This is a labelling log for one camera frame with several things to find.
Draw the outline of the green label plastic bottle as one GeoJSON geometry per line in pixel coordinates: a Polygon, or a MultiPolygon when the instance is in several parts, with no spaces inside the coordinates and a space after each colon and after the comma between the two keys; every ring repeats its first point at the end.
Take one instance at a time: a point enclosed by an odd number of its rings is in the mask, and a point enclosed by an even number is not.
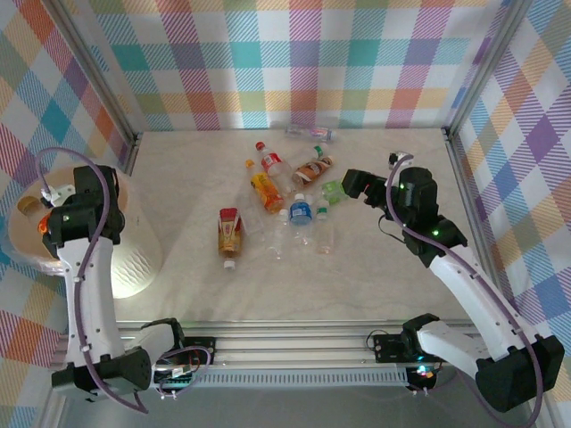
{"type": "Polygon", "coordinates": [[[324,201],[328,202],[330,206],[348,199],[340,179],[332,180],[323,184],[321,186],[321,197],[324,201]]]}

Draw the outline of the clear bottle white cap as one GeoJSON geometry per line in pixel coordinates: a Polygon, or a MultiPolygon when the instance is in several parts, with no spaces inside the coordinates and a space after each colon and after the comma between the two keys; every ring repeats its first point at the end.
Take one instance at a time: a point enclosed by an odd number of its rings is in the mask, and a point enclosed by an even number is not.
{"type": "Polygon", "coordinates": [[[286,255],[288,236],[288,210],[282,209],[270,222],[268,249],[273,259],[281,260],[286,255]]]}
{"type": "Polygon", "coordinates": [[[322,201],[317,207],[315,227],[317,253],[330,254],[334,249],[335,231],[327,201],[322,201]]]}

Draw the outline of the brown label plastic bottle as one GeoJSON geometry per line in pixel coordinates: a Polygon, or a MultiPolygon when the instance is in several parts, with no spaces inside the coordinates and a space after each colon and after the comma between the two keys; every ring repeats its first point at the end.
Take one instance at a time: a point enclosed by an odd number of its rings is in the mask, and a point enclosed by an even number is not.
{"type": "Polygon", "coordinates": [[[325,156],[301,165],[292,174],[292,180],[297,188],[312,184],[335,164],[332,156],[325,156]]]}

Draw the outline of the clear bottle green cap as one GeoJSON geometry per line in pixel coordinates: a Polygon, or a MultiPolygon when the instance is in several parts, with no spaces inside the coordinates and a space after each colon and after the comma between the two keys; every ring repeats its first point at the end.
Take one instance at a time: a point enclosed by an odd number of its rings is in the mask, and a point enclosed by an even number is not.
{"type": "Polygon", "coordinates": [[[317,161],[324,155],[324,150],[321,145],[314,145],[311,147],[306,147],[302,149],[295,162],[295,167],[299,168],[311,161],[317,161]]]}

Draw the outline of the blue label bottle white cap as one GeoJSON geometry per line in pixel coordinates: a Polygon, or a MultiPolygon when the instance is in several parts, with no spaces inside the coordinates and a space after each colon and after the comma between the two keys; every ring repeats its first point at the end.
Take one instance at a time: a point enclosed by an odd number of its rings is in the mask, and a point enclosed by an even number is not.
{"type": "Polygon", "coordinates": [[[311,208],[303,193],[297,193],[289,209],[290,223],[294,226],[307,226],[312,221],[311,208]]]}

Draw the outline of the clear bottle pink purple label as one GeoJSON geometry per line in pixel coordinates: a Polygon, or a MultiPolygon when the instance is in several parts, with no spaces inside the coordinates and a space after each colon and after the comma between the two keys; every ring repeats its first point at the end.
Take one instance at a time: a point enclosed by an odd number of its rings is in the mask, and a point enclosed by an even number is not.
{"type": "Polygon", "coordinates": [[[312,141],[330,142],[335,140],[335,131],[331,128],[304,127],[295,124],[285,128],[288,137],[310,139],[312,141]]]}

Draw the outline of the red label bottle red cap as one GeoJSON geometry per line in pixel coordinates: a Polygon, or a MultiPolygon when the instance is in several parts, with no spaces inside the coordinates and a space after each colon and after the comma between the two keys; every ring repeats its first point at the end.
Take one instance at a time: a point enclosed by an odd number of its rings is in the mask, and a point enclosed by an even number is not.
{"type": "Polygon", "coordinates": [[[262,168],[277,186],[280,193],[284,197],[288,197],[294,193],[295,186],[289,164],[263,142],[257,142],[255,148],[259,154],[262,168]]]}

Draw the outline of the orange label bottle yellow cap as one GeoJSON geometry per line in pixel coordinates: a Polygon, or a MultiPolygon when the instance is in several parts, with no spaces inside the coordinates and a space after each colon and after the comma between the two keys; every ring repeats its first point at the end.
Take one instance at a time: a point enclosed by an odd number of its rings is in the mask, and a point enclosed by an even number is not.
{"type": "Polygon", "coordinates": [[[261,200],[263,208],[268,213],[278,213],[284,208],[284,199],[269,175],[256,163],[248,159],[244,163],[250,186],[261,200]]]}

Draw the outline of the red gold label bottle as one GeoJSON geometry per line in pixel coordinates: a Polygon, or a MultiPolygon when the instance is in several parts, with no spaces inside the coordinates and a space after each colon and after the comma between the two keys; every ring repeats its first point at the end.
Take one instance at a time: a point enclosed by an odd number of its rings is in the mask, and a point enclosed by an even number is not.
{"type": "Polygon", "coordinates": [[[223,259],[223,268],[234,270],[242,249],[242,218],[238,208],[223,208],[218,218],[218,251],[223,259]]]}

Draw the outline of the white round waste bin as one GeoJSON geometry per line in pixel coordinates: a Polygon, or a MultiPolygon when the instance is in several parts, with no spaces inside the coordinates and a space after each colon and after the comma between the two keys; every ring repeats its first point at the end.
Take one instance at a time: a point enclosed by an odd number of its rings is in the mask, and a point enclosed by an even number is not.
{"type": "MultiPolygon", "coordinates": [[[[117,172],[120,194],[118,203],[125,217],[125,227],[120,233],[120,244],[112,253],[112,293],[115,299],[126,299],[143,291],[157,276],[162,267],[161,244],[144,214],[139,192],[132,178],[117,172]]],[[[0,246],[8,257],[27,267],[48,274],[61,276],[62,263],[52,257],[17,204],[23,196],[38,199],[41,182],[36,180],[28,188],[16,193],[14,202],[8,205],[6,221],[0,226],[0,246]]]]}

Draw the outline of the aluminium side rail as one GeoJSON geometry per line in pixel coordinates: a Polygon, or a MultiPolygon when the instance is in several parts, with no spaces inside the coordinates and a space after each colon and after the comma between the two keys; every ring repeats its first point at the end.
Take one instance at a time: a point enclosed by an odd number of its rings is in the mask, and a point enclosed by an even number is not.
{"type": "Polygon", "coordinates": [[[142,142],[143,133],[134,134],[121,149],[119,165],[122,172],[128,176],[132,175],[137,155],[142,142]]]}
{"type": "Polygon", "coordinates": [[[494,285],[497,284],[497,274],[492,262],[492,257],[488,251],[487,242],[484,236],[484,228],[478,216],[476,202],[469,187],[468,175],[462,164],[459,153],[459,143],[447,127],[441,128],[444,144],[449,154],[451,166],[458,183],[460,199],[468,217],[468,224],[473,235],[474,245],[478,258],[484,272],[492,279],[494,285]]]}

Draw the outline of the aluminium frame post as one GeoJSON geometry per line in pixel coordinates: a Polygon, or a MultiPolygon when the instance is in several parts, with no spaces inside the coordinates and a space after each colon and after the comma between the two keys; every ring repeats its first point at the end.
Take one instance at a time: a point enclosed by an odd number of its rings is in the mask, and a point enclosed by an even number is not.
{"type": "Polygon", "coordinates": [[[114,124],[118,127],[120,134],[128,141],[130,146],[137,146],[138,133],[128,123],[128,119],[107,84],[91,49],[75,26],[70,14],[65,10],[62,1],[41,0],[41,3],[53,18],[56,27],[62,32],[63,38],[70,46],[79,66],[85,72],[88,81],[93,85],[114,124]]]}
{"type": "Polygon", "coordinates": [[[475,69],[468,73],[469,81],[464,86],[464,90],[459,91],[460,97],[456,98],[456,107],[451,111],[453,115],[442,127],[443,134],[448,141],[453,141],[459,135],[532,2],[533,0],[508,0],[506,6],[500,7],[498,13],[501,20],[494,18],[491,24],[494,29],[493,37],[484,38],[476,54],[475,69]]]}

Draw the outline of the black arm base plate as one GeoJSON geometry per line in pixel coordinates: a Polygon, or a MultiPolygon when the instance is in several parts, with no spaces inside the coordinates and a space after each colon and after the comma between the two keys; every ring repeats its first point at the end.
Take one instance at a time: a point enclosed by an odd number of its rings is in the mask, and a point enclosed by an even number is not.
{"type": "Polygon", "coordinates": [[[186,336],[182,340],[182,345],[186,347],[202,347],[208,350],[210,355],[214,357],[216,353],[217,339],[214,336],[186,336]]]}
{"type": "Polygon", "coordinates": [[[405,363],[405,346],[399,334],[375,334],[372,349],[377,363],[405,363]]]}

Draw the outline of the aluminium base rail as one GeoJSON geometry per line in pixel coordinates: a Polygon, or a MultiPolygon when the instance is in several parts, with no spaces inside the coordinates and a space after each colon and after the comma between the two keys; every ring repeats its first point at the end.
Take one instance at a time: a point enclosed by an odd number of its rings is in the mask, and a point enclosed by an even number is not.
{"type": "Polygon", "coordinates": [[[373,336],[398,334],[401,320],[181,322],[189,338],[211,337],[211,370],[372,368],[373,336]]]}

